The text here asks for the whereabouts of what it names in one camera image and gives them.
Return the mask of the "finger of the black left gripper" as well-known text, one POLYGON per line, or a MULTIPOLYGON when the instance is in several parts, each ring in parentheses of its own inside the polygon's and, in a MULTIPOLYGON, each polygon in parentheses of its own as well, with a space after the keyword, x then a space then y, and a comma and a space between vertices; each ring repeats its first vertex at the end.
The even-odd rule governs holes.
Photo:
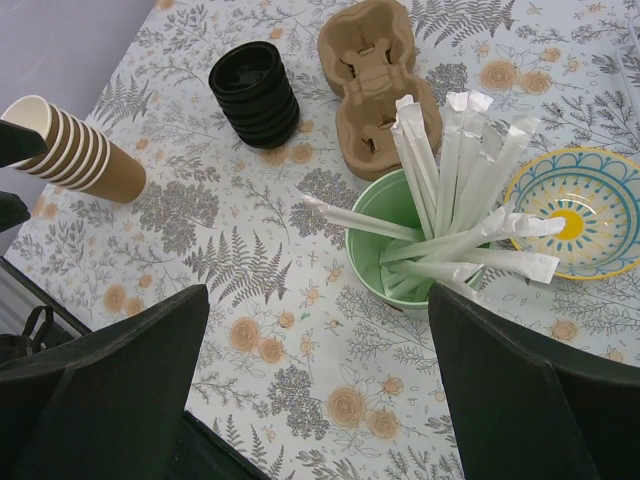
POLYGON ((5 120, 0 120, 0 141, 2 168, 47 152, 47 144, 38 132, 5 120))

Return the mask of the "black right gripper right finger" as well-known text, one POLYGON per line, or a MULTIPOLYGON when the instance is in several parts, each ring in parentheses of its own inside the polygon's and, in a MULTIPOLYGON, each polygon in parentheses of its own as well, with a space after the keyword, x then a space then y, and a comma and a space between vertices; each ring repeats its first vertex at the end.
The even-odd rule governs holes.
POLYGON ((638 478, 638 368, 441 285, 429 293, 428 315, 466 478, 638 478))

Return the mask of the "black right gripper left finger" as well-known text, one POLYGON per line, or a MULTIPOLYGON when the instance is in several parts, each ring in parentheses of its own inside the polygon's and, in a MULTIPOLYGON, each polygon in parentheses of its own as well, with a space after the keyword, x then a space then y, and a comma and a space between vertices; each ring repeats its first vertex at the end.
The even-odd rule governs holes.
POLYGON ((209 315, 193 285, 1 367, 4 479, 161 479, 209 315))

